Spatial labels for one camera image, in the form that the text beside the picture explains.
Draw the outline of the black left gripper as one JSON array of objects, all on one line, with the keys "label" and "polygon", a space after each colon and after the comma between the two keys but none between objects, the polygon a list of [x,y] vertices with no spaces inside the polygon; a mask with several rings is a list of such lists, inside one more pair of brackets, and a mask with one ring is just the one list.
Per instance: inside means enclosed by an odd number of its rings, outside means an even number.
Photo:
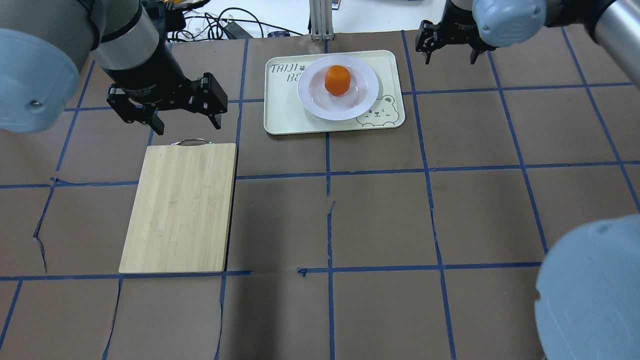
[{"label": "black left gripper", "polygon": [[103,71],[110,77],[107,104],[129,125],[147,125],[162,136],[165,124],[158,111],[183,109],[206,116],[215,130],[222,129],[228,96],[215,76],[205,72],[197,80],[188,79],[166,47],[158,47],[138,66]]}]

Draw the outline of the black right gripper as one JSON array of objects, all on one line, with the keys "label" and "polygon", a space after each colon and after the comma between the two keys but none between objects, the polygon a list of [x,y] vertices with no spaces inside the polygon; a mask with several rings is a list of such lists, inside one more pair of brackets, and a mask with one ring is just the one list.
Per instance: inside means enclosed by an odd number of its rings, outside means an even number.
[{"label": "black right gripper", "polygon": [[472,9],[472,0],[447,0],[439,23],[429,20],[420,23],[415,50],[423,54],[426,65],[430,64],[435,51],[450,44],[469,44],[471,65],[476,64],[480,55],[496,50],[480,38]]}]

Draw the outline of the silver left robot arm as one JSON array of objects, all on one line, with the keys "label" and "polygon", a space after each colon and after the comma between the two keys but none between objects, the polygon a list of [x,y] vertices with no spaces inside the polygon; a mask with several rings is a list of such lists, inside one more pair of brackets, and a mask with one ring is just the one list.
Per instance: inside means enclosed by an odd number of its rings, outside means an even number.
[{"label": "silver left robot arm", "polygon": [[204,0],[3,0],[0,127],[50,129],[80,86],[88,57],[112,79],[106,103],[163,135],[158,111],[185,110],[221,128],[228,97],[212,73],[186,77],[167,48]]}]

